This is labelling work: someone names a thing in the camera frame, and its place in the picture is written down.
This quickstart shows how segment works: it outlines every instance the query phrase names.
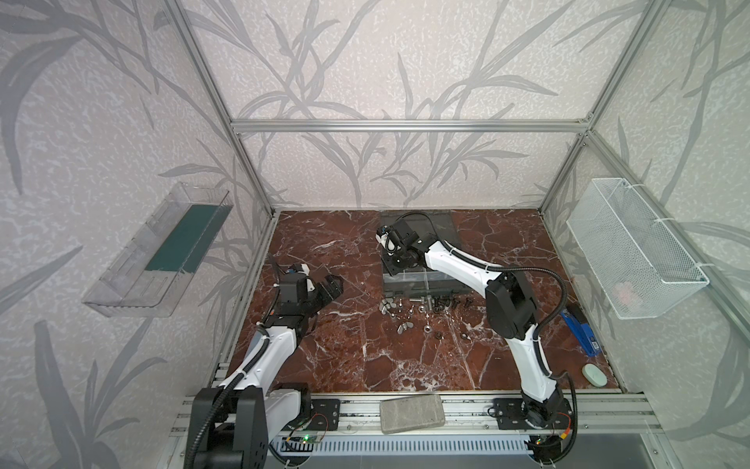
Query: soap bar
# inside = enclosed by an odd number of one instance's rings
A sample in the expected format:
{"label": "soap bar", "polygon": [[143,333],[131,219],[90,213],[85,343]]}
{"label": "soap bar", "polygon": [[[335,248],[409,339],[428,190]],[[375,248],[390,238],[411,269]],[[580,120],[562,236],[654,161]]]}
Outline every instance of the soap bar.
{"label": "soap bar", "polygon": [[598,366],[592,363],[583,366],[583,377],[596,387],[607,386],[607,377]]}

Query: transparent plastic tray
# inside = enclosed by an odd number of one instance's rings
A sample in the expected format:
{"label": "transparent plastic tray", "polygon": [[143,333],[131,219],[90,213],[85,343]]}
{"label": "transparent plastic tray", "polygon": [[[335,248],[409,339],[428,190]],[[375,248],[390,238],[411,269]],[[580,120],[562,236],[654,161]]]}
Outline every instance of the transparent plastic tray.
{"label": "transparent plastic tray", "polygon": [[[169,317],[232,209],[228,195],[227,189],[178,182],[84,295],[83,303],[108,317]],[[192,236],[170,238],[181,221],[187,223],[183,218],[195,206],[200,206],[201,218],[190,225]],[[160,251],[168,238],[170,243],[182,242],[171,257]],[[171,263],[159,259],[152,263],[157,253]]]}

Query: wallpaper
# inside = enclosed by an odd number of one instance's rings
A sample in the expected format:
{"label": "wallpaper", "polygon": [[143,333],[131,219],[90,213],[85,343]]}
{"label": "wallpaper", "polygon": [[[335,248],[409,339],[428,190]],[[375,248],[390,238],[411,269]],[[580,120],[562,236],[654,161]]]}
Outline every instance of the wallpaper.
{"label": "wallpaper", "polygon": [[745,299],[748,6],[729,1],[669,8],[597,128]]}
{"label": "wallpaper", "polygon": [[482,132],[256,134],[244,145],[278,206],[536,208],[574,138]]}
{"label": "wallpaper", "polygon": [[[235,119],[583,118],[646,3],[184,1]],[[570,140],[244,136],[274,204],[306,209],[537,207]]]}
{"label": "wallpaper", "polygon": [[[673,2],[597,128],[745,297],[748,6]],[[746,342],[705,292],[655,319],[620,320],[565,224],[591,178],[611,176],[584,151],[545,214],[579,298],[625,386],[648,395],[682,465],[746,467]]]}
{"label": "wallpaper", "polygon": [[[0,2],[0,466],[154,467],[267,217],[158,2]],[[171,187],[234,209],[171,317],[81,303]]]}
{"label": "wallpaper", "polygon": [[242,119],[577,119],[645,4],[184,2]]}

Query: white wire basket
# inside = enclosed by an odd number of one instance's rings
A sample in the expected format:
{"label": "white wire basket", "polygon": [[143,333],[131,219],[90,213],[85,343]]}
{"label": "white wire basket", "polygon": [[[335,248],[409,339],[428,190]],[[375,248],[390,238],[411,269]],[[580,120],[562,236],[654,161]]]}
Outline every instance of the white wire basket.
{"label": "white wire basket", "polygon": [[568,219],[617,317],[658,317],[708,277],[626,179],[592,179]]}

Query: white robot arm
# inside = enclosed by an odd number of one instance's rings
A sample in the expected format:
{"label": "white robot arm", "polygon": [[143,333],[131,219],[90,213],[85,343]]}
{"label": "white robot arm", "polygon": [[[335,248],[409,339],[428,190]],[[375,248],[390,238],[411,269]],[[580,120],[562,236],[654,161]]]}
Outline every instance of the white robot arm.
{"label": "white robot arm", "polygon": [[[277,297],[258,324],[247,355],[219,387],[201,389],[193,400],[187,430],[185,469],[263,467],[269,441],[287,424],[311,418],[310,391],[304,384],[269,392],[276,374],[308,333],[310,321],[344,289],[341,277],[321,283],[296,264],[278,275]],[[228,414],[233,424],[224,424]]]}
{"label": "white robot arm", "polygon": [[[429,219],[424,213],[414,213]],[[549,371],[539,344],[539,329],[560,312],[566,301],[567,291],[558,274],[488,263],[456,249],[435,233],[417,233],[403,216],[392,226],[379,228],[376,239],[382,247],[383,265],[391,275],[422,265],[450,275],[485,298],[488,322],[507,341],[518,367],[526,421],[536,428],[546,428],[563,405],[558,377]],[[523,273],[513,273],[526,269],[546,272],[561,284],[560,304],[541,323],[536,322],[537,300],[530,284]]]}

